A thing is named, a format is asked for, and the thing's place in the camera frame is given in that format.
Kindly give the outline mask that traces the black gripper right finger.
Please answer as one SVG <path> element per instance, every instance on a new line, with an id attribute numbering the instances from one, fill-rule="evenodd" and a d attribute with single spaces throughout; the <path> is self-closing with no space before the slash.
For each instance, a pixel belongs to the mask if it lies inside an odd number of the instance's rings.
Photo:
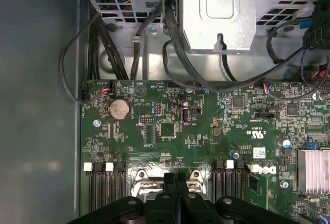
<path id="1" fill-rule="evenodd" d="M 183 175 L 176 177 L 177 195 L 181 208 L 181 223 L 296 223 L 234 197 L 221 197 L 215 203 L 205 200 L 200 193 L 188 190 Z"/>

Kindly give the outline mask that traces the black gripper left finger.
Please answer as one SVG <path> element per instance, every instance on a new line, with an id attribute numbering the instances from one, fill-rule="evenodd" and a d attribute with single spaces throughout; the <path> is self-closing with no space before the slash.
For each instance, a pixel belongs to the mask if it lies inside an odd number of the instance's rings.
<path id="1" fill-rule="evenodd" d="M 177 223 L 177 200 L 175 175 L 166 173 L 163 190 L 146 201 L 124 197 L 70 223 Z"/>

